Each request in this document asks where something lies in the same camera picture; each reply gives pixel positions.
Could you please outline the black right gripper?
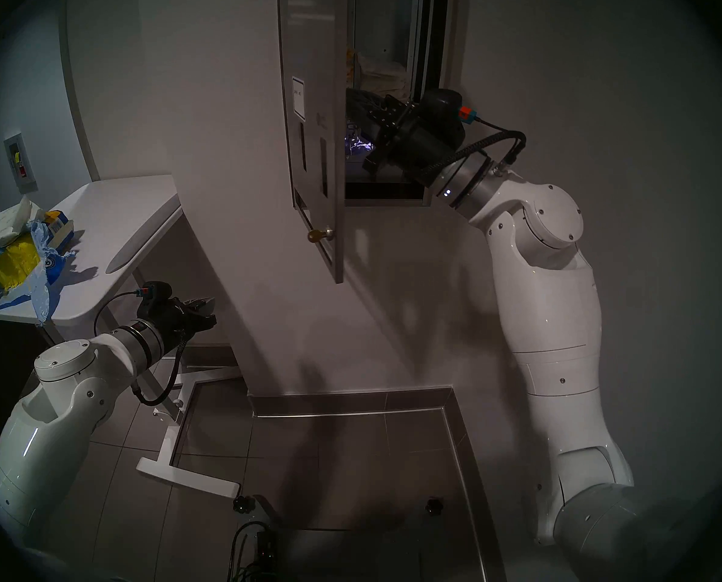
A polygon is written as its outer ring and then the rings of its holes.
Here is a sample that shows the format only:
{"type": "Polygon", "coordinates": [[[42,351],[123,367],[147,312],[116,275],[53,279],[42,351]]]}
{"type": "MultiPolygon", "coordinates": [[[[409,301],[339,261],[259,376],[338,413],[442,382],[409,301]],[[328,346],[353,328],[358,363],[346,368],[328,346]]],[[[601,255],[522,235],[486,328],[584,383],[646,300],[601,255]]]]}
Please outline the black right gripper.
{"type": "Polygon", "coordinates": [[[402,108],[392,95],[346,93],[346,118],[356,126],[395,126],[389,144],[374,144],[364,170],[376,177],[386,163],[421,184],[432,184],[441,169],[425,170],[452,157],[465,140],[461,102],[420,102],[402,108]]]}

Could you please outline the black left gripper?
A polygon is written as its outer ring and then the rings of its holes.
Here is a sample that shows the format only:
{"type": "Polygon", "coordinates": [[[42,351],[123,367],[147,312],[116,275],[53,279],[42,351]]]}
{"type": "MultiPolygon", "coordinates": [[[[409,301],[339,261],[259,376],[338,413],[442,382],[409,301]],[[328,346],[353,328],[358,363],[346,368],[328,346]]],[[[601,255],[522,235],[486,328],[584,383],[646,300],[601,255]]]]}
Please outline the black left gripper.
{"type": "Polygon", "coordinates": [[[154,301],[154,326],[161,338],[163,351],[171,351],[182,342],[187,342],[196,334],[208,331],[216,326],[214,314],[215,298],[156,299],[154,301]]]}

